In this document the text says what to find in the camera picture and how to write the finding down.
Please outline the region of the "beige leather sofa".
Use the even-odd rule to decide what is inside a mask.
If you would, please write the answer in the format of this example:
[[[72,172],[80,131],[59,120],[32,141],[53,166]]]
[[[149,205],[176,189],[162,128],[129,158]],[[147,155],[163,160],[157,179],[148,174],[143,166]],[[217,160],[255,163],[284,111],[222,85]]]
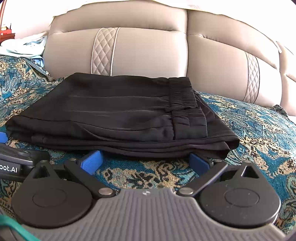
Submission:
[[[110,1],[53,19],[43,54],[75,72],[182,77],[195,90],[295,116],[295,7],[282,1]]]

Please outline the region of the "teal paisley sofa cover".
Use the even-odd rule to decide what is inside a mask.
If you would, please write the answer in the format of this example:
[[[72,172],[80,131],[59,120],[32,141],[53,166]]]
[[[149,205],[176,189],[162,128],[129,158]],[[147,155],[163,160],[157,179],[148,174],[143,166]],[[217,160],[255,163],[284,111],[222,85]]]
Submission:
[[[6,121],[43,97],[57,85],[48,72],[29,60],[1,56],[1,131]],[[276,226],[284,233],[295,230],[295,124],[279,105],[263,108],[226,97],[202,93],[211,109],[240,139],[226,162],[252,161],[281,198]],[[197,175],[187,160],[119,159],[104,156],[95,178],[121,188],[179,189]]]

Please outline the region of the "black pants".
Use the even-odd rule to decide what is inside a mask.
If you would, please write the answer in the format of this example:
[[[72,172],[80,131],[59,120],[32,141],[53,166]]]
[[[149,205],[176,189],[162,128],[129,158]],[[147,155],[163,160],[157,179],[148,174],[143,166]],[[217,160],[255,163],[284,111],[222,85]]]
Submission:
[[[8,135],[49,149],[225,159],[239,137],[187,77],[75,73],[6,122]]]

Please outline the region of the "wooden furniture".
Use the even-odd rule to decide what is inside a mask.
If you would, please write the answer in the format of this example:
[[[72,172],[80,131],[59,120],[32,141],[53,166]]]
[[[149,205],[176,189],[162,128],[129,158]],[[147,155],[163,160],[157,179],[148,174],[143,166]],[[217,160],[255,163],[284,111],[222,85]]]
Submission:
[[[1,41],[0,43],[2,43],[5,40],[15,38],[15,33],[12,33],[11,27],[2,27],[6,2],[7,0],[1,0],[1,12],[0,12]]]

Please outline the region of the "light blue white cloth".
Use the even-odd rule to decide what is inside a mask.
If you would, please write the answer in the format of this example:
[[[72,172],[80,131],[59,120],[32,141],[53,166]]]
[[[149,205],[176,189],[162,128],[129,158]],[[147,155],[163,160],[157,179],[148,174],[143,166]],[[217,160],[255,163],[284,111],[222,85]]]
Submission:
[[[21,39],[8,39],[1,43],[1,55],[12,57],[23,57],[44,67],[42,57],[48,36],[45,32],[27,36]]]

